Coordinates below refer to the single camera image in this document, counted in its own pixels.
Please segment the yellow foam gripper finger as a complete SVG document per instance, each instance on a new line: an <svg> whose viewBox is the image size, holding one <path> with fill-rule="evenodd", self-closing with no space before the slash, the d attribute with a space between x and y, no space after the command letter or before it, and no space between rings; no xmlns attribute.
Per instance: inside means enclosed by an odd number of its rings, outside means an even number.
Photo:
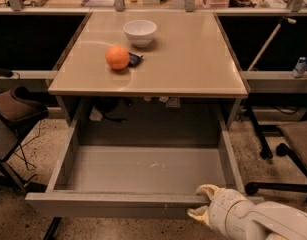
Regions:
<svg viewBox="0 0 307 240"><path fill-rule="evenodd" d="M213 185L213 184L204 184L199 186L196 189L196 194L197 195L203 195L207 197L210 201L213 201L219 193L222 191L222 188Z"/></svg>
<svg viewBox="0 0 307 240"><path fill-rule="evenodd" d="M209 225L208 211L209 211L208 206L201 206L196 209L188 208L187 215L191 217L192 219L202 223L203 225L208 226Z"/></svg>

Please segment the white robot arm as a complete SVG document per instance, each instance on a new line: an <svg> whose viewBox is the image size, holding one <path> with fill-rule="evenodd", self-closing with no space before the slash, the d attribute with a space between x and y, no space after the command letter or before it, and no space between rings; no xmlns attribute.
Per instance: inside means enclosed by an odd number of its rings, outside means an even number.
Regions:
<svg viewBox="0 0 307 240"><path fill-rule="evenodd" d="M227 240L307 240L307 213L276 202L254 204L234 189L204 184L210 204L187 214Z"/></svg>

